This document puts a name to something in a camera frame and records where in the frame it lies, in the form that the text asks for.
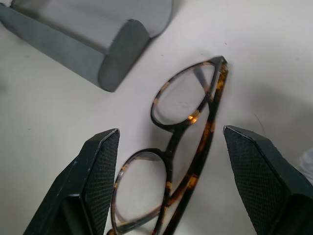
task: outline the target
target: white surface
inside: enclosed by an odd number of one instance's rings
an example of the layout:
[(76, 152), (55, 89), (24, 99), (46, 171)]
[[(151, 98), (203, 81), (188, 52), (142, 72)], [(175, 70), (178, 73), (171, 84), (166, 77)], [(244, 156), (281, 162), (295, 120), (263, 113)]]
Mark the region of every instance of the white surface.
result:
[[(120, 129), (117, 170), (137, 150), (163, 149), (169, 134), (149, 117), (156, 92), (184, 67), (223, 55), (231, 73), (213, 146), (176, 234), (254, 235), (222, 129), (230, 124), (264, 134), (259, 119), (293, 165), (311, 147), (312, 5), (308, 0), (185, 0), (113, 94), (2, 27), (1, 233), (25, 230), (55, 177), (94, 134)], [(106, 231), (110, 227), (109, 217)]]

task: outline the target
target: tortoiseshell eyeglasses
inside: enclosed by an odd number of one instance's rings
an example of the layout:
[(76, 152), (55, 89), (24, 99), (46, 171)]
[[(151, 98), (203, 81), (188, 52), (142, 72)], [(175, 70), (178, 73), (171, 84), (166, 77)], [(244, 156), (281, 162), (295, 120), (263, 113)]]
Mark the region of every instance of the tortoiseshell eyeglasses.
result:
[[(124, 163), (114, 184), (111, 202), (113, 228), (108, 235), (157, 235), (167, 209), (180, 199), (163, 234), (174, 233), (206, 161), (227, 74), (226, 60), (222, 56), (215, 57), (177, 73), (157, 93), (151, 107), (152, 122), (171, 132), (172, 136), (165, 151), (143, 149)], [(184, 132), (198, 120), (207, 105), (209, 114), (197, 151), (183, 180), (171, 192), (177, 146)]]

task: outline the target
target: eyeglass frame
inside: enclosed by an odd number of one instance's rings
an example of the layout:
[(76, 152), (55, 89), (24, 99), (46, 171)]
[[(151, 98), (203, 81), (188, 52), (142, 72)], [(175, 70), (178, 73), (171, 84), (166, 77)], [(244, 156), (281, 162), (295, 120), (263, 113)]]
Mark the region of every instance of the eyeglass frame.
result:
[[(214, 73), (213, 73), (213, 77), (212, 77), (210, 85), (207, 84), (202, 71), (197, 70), (201, 66), (205, 66), (205, 65), (214, 66)], [(196, 78), (201, 83), (204, 89), (204, 93), (205, 93), (204, 98), (202, 102), (200, 103), (200, 105), (198, 106), (198, 108), (196, 109), (196, 111), (194, 111), (193, 114), (190, 115), (186, 120), (177, 124), (171, 124), (171, 125), (162, 124), (154, 116), (154, 110), (158, 103), (158, 100), (161, 97), (163, 91), (168, 87), (168, 85), (170, 85), (173, 81), (179, 78), (183, 73), (189, 70), (193, 70)], [(227, 61), (225, 60), (223, 56), (218, 56), (210, 60), (194, 64), (182, 70), (181, 72), (174, 75), (171, 79), (169, 79), (168, 82), (166, 82), (163, 85), (163, 87), (159, 90), (151, 106), (151, 111), (150, 111), (151, 120), (156, 126), (162, 128), (163, 130), (171, 132), (173, 135), (171, 136), (170, 141), (167, 145), (167, 148), (164, 152), (157, 148), (142, 149), (134, 153), (130, 158), (128, 158), (127, 161), (122, 166), (114, 183), (112, 200), (111, 200), (112, 229), (109, 230), (107, 235), (122, 235), (122, 234), (128, 233), (131, 230), (139, 228), (143, 224), (149, 222), (151, 219), (155, 218), (156, 216), (158, 216), (158, 219), (157, 219), (156, 226), (153, 230), (152, 235), (159, 234), (167, 209), (181, 197), (181, 200), (169, 224), (167, 225), (167, 228), (165, 229), (165, 232), (163, 233), (163, 235), (172, 235), (174, 233), (188, 205), (188, 202), (197, 185), (200, 174), (206, 162), (208, 152), (212, 144), (214, 131), (215, 131), (215, 117), (216, 117), (216, 113), (217, 113), (220, 100), (223, 94), (227, 75), (228, 75)], [(213, 89), (215, 87), (216, 89), (214, 92), (214, 97), (212, 97), (211, 94), (213, 94)], [(197, 121), (201, 112), (204, 110), (206, 104), (208, 104), (209, 106), (209, 115), (207, 118), (207, 122), (205, 124), (205, 128), (204, 128), (200, 143), (198, 145), (197, 151), (194, 155), (194, 158), (183, 180), (181, 181), (179, 186), (176, 188), (176, 190), (173, 192), (173, 194), (170, 195), (171, 189), (172, 189), (173, 159), (174, 159), (175, 151), (178, 147), (178, 144), (184, 132), (187, 130), (189, 126), (191, 126)], [(131, 221), (125, 221), (125, 219), (119, 214), (118, 209), (116, 208), (117, 189), (130, 163), (134, 160), (140, 159), (136, 157), (146, 152), (156, 154), (163, 160), (165, 164), (166, 186), (164, 190), (163, 201), (162, 201), (161, 206), (156, 207), (154, 210), (150, 211), (149, 213), (137, 219), (134, 219)], [(124, 221), (124, 223), (122, 223), (122, 225), (120, 226), (117, 226), (115, 216), (117, 216), (120, 221)]]

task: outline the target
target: round lens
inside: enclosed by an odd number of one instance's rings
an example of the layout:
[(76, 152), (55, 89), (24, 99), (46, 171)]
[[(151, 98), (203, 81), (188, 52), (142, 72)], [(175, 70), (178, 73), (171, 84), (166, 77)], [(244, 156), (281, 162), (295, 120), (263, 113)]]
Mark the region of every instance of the round lens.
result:
[[(137, 155), (127, 167), (117, 189), (117, 226), (138, 220), (159, 207), (163, 201), (165, 185), (164, 161), (150, 152)], [(158, 216), (146, 221), (128, 234), (152, 234), (157, 218)]]
[(203, 101), (213, 73), (214, 66), (201, 64), (168, 82), (154, 108), (157, 121), (171, 125), (188, 119)]

